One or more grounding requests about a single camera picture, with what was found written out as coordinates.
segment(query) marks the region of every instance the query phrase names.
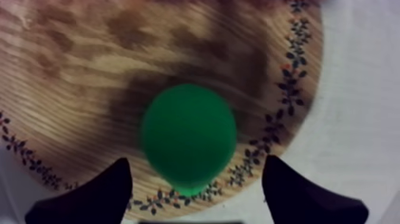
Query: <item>white surface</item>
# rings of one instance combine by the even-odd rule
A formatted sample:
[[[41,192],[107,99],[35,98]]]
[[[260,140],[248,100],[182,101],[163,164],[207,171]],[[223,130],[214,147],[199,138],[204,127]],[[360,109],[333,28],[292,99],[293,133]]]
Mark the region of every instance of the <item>white surface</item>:
[[[320,89],[283,159],[317,184],[362,199],[370,209],[368,223],[378,223],[400,189],[400,1],[321,3],[325,42]],[[0,188],[0,223],[21,220],[46,195],[13,163],[0,152],[5,186]],[[179,218],[235,219],[272,223],[260,182],[224,204]]]

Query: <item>decorative border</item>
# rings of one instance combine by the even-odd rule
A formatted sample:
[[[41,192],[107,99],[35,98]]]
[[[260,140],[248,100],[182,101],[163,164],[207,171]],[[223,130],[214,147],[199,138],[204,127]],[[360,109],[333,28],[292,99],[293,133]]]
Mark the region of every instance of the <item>decorative border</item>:
[[[189,206],[191,202],[196,200],[211,202],[214,197],[223,195],[223,186],[242,187],[246,178],[253,177],[253,168],[261,164],[261,159],[270,153],[271,147],[280,144],[279,133],[285,128],[282,120],[287,116],[294,116],[296,107],[305,105],[301,98],[302,89],[298,87],[298,84],[307,75],[307,71],[302,69],[303,66],[307,65],[303,46],[311,38],[307,27],[309,24],[308,20],[305,17],[297,16],[309,4],[306,0],[292,0],[288,1],[288,3],[292,8],[295,18],[288,21],[291,24],[291,29],[290,34],[285,36],[285,39],[289,43],[289,50],[286,53],[289,63],[281,66],[282,81],[276,84],[282,90],[282,98],[279,99],[282,106],[275,113],[265,115],[266,126],[264,134],[258,139],[249,141],[251,149],[248,148],[245,150],[245,158],[242,164],[228,169],[231,175],[230,179],[226,180],[224,185],[214,181],[208,185],[204,192],[193,197],[179,195],[174,189],[166,192],[159,189],[156,195],[147,197],[146,201],[135,200],[132,195],[127,205],[127,210],[137,207],[140,211],[150,211],[152,215],[156,215],[158,209],[165,209],[165,205],[180,209],[182,206]],[[36,151],[27,146],[27,140],[18,139],[16,134],[11,133],[10,124],[11,120],[4,116],[3,111],[0,112],[1,139],[6,143],[5,149],[13,151],[15,155],[19,155],[21,163],[27,166],[31,172],[36,172],[37,175],[40,175],[44,185],[49,186],[55,191],[59,191],[60,189],[72,190],[79,186],[78,182],[70,183],[64,181],[54,173],[52,167],[44,165],[42,160],[36,158]]]

